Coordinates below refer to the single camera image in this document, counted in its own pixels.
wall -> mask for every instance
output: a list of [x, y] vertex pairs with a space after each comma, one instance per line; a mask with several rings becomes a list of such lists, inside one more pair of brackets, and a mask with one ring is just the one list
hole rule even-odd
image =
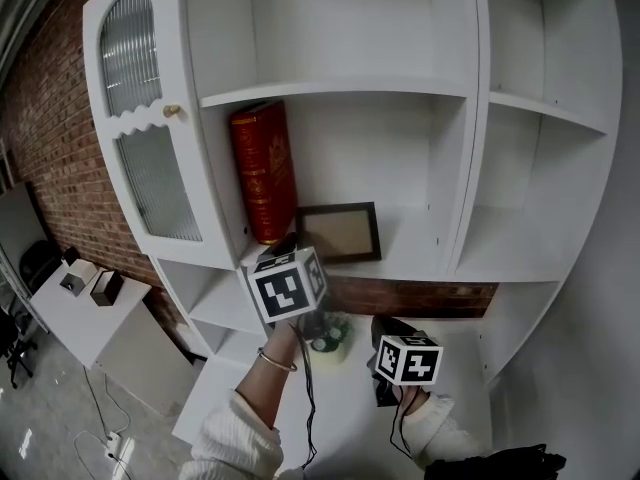
[[[148, 305], [175, 337], [183, 319], [131, 235], [100, 152], [84, 74], [86, 1], [52, 0], [34, 25], [0, 92], [0, 136], [59, 247], [153, 285]], [[355, 313], [469, 318], [484, 314], [495, 288], [336, 278], [333, 296]]]
[[604, 200], [566, 285], [492, 396], [497, 446], [547, 443], [568, 458], [561, 480], [640, 469], [640, 0], [617, 4], [624, 99]]

ribbed glass panel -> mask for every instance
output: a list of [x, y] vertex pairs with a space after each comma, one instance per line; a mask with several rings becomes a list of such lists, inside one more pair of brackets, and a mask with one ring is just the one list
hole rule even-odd
[[107, 102], [112, 116], [162, 98], [151, 0], [117, 0], [100, 35]]
[[117, 142], [148, 233], [201, 242], [169, 129], [152, 126], [147, 131], [125, 135]]

cabinet door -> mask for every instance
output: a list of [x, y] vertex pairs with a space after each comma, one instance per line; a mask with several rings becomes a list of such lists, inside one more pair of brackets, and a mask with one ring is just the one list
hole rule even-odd
[[85, 5], [91, 110], [109, 176], [142, 252], [233, 269], [237, 257], [202, 140], [185, 4]]

red book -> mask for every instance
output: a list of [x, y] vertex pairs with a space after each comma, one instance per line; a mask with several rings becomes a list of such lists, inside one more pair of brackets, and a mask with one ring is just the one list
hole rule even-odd
[[261, 244], [284, 238], [298, 206], [284, 102], [231, 116], [231, 137], [251, 231]]

power strip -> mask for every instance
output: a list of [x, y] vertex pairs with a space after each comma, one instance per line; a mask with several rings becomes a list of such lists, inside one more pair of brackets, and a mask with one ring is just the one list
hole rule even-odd
[[109, 432], [107, 438], [107, 447], [104, 450], [104, 455], [108, 459], [118, 459], [120, 457], [120, 449], [122, 447], [122, 438], [115, 432]]

